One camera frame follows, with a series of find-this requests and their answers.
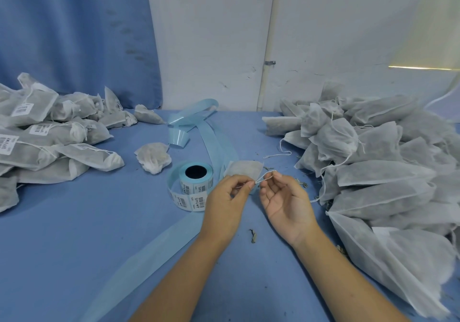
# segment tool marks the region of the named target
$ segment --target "blue table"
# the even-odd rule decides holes
[[[159,111],[166,118],[168,111]],[[242,160],[257,160],[309,185],[319,184],[293,166],[302,150],[277,153],[279,138],[264,135],[262,116],[277,113],[218,112],[211,120],[233,142]],[[167,126],[139,123],[111,130],[115,138],[98,145],[116,151],[121,169],[90,169],[74,181],[19,189],[20,203],[0,214],[0,321],[78,321],[104,283],[131,255],[184,217],[166,188],[169,168],[152,175],[134,151],[151,142],[167,143]],[[196,129],[184,149],[170,148],[172,165],[183,160],[210,162]],[[320,226],[340,243],[330,220],[314,204]],[[251,243],[251,232],[257,242]],[[102,321],[126,321],[170,270],[182,249]],[[425,321],[405,302],[382,291],[413,321]],[[460,265],[444,286],[443,303],[452,321],[460,316]],[[267,222],[258,196],[250,197],[232,243],[206,283],[193,321],[328,321],[332,317],[312,280],[290,247]]]

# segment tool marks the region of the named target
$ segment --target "pile of tea bags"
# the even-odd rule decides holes
[[[353,263],[424,317],[449,314],[441,285],[460,242],[460,136],[416,98],[282,100],[267,135],[305,149],[296,168],[322,180],[319,202]]]
[[[90,167],[111,171],[124,166],[113,151],[94,145],[113,137],[108,129],[140,121],[164,123],[137,105],[123,110],[105,88],[105,98],[81,92],[59,95],[27,73],[20,90],[0,84],[0,212],[19,202],[23,183],[53,184],[74,180]]]

